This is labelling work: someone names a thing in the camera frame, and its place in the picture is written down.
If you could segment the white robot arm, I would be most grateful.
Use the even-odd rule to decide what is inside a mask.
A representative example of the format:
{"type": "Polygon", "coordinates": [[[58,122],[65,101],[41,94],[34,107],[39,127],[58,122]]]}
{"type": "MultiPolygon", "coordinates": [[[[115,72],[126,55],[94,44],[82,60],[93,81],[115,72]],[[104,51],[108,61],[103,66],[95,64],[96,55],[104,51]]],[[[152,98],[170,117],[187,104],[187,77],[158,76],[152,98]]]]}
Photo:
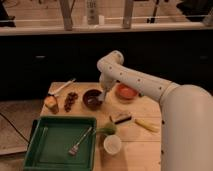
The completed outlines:
{"type": "Polygon", "coordinates": [[[119,81],[159,103],[161,171],[213,171],[213,95],[123,65],[114,50],[97,62],[104,89],[119,81]]]}

